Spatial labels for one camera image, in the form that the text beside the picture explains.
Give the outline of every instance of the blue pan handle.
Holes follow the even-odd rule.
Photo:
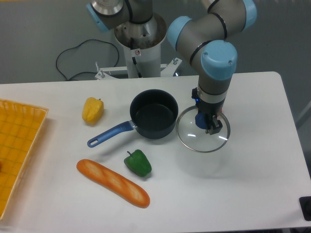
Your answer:
[[[119,125],[116,125],[115,127],[111,128],[110,130],[107,130],[106,132],[101,133],[100,135],[92,138],[87,142],[88,147],[95,147],[102,142],[116,136],[119,133],[131,131],[136,128],[136,125],[130,120],[123,122]]]

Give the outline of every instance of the gray floor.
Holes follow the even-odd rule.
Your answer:
[[[296,120],[311,100],[311,0],[254,0],[258,19],[252,28],[228,39],[238,51],[237,73],[276,71],[281,74]],[[112,33],[100,33],[90,19],[88,0],[36,0],[0,2],[0,83],[64,81],[55,68],[58,54],[87,39],[106,40],[117,45]],[[206,14],[199,0],[155,0],[155,12],[167,24],[181,15],[198,19]],[[162,44],[162,63],[179,56]],[[113,66],[113,48],[99,43],[83,45],[64,54],[59,67],[68,76]],[[124,66],[121,51],[118,66]],[[187,64],[182,75],[194,75]],[[80,79],[93,79],[83,75]],[[311,119],[298,130],[311,169]]]

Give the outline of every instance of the robotic arm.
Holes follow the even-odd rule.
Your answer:
[[[224,40],[251,26],[256,18],[252,0],[215,0],[205,17],[198,21],[179,17],[168,29],[171,45],[199,74],[192,98],[198,107],[196,125],[206,133],[218,133],[222,128],[217,113],[237,66],[237,51]]]
[[[257,10],[252,0],[210,2],[208,14],[197,21],[177,18],[168,29],[168,40],[199,74],[198,86],[192,90],[198,107],[196,125],[214,134],[222,128],[217,113],[238,57],[234,46],[224,40],[253,25]],[[152,4],[152,0],[93,0],[86,6],[102,32],[115,30],[129,78],[160,76],[160,44],[167,28],[163,18],[153,13]]]
[[[114,29],[129,78],[160,77],[167,27],[153,12],[152,0],[94,0],[86,7],[101,32]]]

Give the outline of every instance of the black object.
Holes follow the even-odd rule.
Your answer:
[[[139,134],[150,139],[167,136],[175,126],[178,105],[174,97],[162,90],[151,89],[138,94],[130,106],[130,121],[123,122],[87,142],[89,147],[125,131],[136,129]]]
[[[311,197],[299,198],[303,217],[306,221],[311,221]]]

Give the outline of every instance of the baguette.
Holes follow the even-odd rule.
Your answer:
[[[140,186],[92,160],[80,160],[77,163],[77,169],[90,180],[104,186],[137,207],[147,208],[150,204],[148,194]]]

